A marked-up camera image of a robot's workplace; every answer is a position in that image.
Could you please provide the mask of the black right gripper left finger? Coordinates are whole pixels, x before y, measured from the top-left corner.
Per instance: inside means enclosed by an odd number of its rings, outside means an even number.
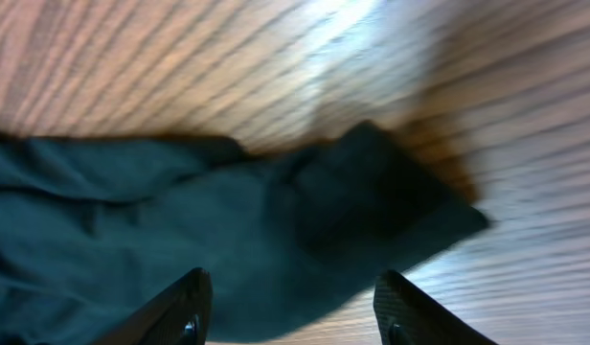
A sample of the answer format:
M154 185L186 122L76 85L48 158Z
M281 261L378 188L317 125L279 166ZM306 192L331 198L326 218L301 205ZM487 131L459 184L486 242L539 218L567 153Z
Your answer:
M93 345L204 345L212 299L209 272L194 268Z

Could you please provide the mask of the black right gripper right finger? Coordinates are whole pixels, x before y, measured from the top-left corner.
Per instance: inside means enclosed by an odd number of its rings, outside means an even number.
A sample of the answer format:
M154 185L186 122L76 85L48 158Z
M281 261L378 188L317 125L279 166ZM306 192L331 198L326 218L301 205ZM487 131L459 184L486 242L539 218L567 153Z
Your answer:
M383 345L496 345L394 270L376 279L373 307Z

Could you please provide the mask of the black t-shirt with white logo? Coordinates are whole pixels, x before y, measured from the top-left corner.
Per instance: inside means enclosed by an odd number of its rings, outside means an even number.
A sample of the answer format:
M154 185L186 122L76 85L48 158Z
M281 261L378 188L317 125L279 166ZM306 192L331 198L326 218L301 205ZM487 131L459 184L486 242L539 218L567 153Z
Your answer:
M210 339L265 341L487 226L370 123L269 158L226 137L0 133L0 344L90 343L196 267Z

